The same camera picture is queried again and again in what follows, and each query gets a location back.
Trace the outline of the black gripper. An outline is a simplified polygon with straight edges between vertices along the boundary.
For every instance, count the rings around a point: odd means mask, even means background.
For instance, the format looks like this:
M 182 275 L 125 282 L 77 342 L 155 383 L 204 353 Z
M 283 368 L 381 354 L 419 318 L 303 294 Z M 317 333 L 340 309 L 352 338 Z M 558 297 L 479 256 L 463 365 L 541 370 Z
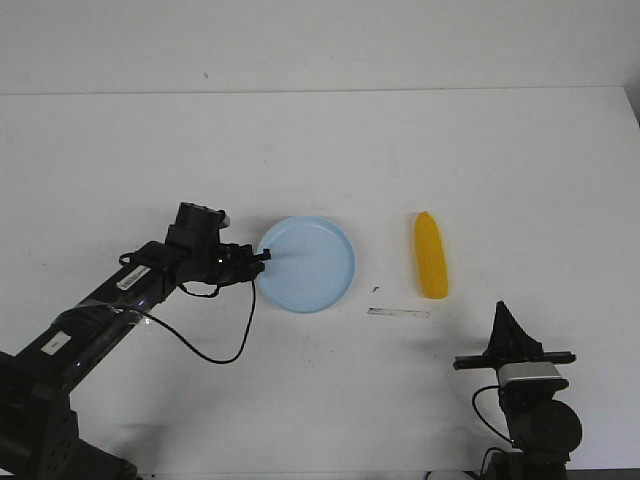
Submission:
M 501 357 L 505 351 L 505 327 L 508 331 L 511 349 L 518 356 L 533 357 Z M 576 355 L 569 351 L 543 353 L 542 344 L 530 337 L 518 324 L 503 301 L 496 303 L 495 315 L 489 342 L 484 354 L 456 356 L 453 362 L 455 370 L 493 369 L 497 370 L 511 363 L 539 363 L 566 365 L 576 361 Z
M 253 255 L 250 244 L 220 244 L 214 254 L 209 283 L 216 286 L 230 286 L 236 283 L 253 281 L 256 274 L 265 270 L 263 262 L 271 259 L 269 249 Z

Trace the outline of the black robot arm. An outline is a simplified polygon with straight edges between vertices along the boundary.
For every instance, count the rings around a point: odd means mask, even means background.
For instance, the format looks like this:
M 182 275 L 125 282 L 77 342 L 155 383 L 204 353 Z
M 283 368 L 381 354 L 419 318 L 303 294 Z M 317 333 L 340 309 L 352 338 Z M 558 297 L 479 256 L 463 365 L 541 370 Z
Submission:
M 471 397 L 472 408 L 479 411 L 478 396 L 497 392 L 498 403 L 508 429 L 498 431 L 478 418 L 494 434 L 509 444 L 486 450 L 480 471 L 474 479 L 566 479 L 566 464 L 583 438 L 577 413 L 554 395 L 569 382 L 557 367 L 576 361 L 570 351 L 546 351 L 542 343 L 530 337 L 518 324 L 506 304 L 496 304 L 493 327 L 485 351 L 480 355 L 457 356 L 456 370 L 495 371 L 497 383 L 478 389 Z
M 224 243 L 223 210 L 181 203 L 162 242 L 120 268 L 16 355 L 1 355 L 1 468 L 6 479 L 136 479 L 137 467 L 79 436 L 70 394 L 151 310 L 187 283 L 254 283 L 271 258 Z

